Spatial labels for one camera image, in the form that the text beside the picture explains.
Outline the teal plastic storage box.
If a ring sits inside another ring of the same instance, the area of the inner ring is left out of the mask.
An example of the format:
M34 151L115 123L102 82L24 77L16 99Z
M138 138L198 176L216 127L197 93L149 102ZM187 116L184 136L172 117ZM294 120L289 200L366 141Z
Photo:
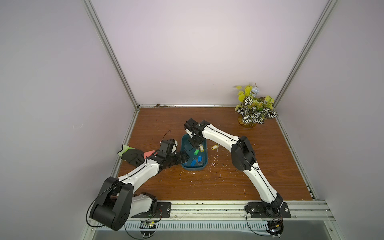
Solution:
M204 144L204 152L202 153L201 151L199 152L199 154L197 156L194 155L194 151L197 150L197 148L194 148L191 146L191 144L188 142L188 138L189 138L189 135L188 134L185 134L183 135L182 137L182 146L181 146L181 150L182 151L185 151L186 153L188 153L189 155L189 160L188 160L188 163L186 165L182 165L182 167L187 170L187 171L201 171L203 170L207 163L208 163L208 150L207 150L207 141L205 140L205 144ZM197 164L195 167L190 167L190 164L193 160L197 160L198 161L198 157L201 156L203 158L203 165L199 165Z

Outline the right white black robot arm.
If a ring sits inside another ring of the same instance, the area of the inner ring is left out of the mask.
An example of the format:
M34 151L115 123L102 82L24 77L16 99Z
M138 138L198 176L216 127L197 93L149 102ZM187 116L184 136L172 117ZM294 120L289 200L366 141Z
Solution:
M204 140L210 140L227 149L231 153L233 166L238 171L244 172L257 189L266 208L266 214L269 217L280 215L284 199L262 173L256 153L247 137L233 136L207 121L198 123L194 119L186 121L184 128L189 135L188 141L194 147L199 146Z

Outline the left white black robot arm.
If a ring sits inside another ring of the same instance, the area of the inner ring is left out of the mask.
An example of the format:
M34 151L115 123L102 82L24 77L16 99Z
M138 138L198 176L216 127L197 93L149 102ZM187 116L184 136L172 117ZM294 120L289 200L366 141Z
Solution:
M142 213L155 214L156 197L150 194L136 195L135 192L162 170L188 161L189 155L185 151L178 151L177 146L174 139L163 140L159 149L149 152L123 145L118 155L135 169L118 178L107 178L87 210L86 218L118 231L129 217Z

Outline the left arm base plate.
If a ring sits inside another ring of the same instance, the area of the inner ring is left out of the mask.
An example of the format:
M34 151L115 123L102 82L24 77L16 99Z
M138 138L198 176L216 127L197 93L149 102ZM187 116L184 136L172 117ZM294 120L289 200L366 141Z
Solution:
M156 202L153 204L147 212L137 213L131 215L130 218L141 218L141 219L151 219L151 218L170 218L172 209L171 202Z

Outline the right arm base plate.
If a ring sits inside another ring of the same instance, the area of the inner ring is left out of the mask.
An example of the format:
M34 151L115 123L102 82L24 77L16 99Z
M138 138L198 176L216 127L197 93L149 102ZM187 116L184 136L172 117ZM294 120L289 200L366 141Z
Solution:
M276 214L271 207L267 207L267 205L263 202L248 202L245 205L244 210L246 211L246 213L249 213L251 215L251 218L253 219L255 218L290 219L292 217L288 204L286 202L283 202L278 214Z

